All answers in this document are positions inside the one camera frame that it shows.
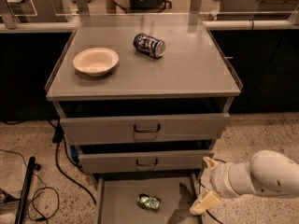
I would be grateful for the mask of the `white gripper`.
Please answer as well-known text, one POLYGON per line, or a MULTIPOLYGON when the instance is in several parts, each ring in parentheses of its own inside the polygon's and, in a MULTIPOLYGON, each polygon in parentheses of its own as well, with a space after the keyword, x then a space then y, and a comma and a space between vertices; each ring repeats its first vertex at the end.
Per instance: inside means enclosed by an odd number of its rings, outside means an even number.
POLYGON ((210 208, 221 202, 221 197, 233 199, 237 197, 237 193, 232 188, 229 171, 231 163, 219 164, 216 160, 205 156, 203 161, 207 167, 212 170, 210 183, 214 190, 209 190, 202 198, 197 198, 190 208, 190 213, 194 216, 199 216, 210 208))

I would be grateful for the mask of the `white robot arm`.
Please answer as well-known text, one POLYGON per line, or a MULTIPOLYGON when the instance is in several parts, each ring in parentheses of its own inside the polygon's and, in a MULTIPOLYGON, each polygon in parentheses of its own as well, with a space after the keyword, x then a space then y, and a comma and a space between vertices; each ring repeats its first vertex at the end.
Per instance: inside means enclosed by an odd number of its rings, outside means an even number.
POLYGON ((219 164, 209 157, 204 157, 204 161, 211 171, 212 189, 194 201, 190 208, 194 216, 214 207, 222 198, 239 198, 244 194, 277 198, 299 196, 299 165, 276 151, 261 150, 241 163, 219 164))

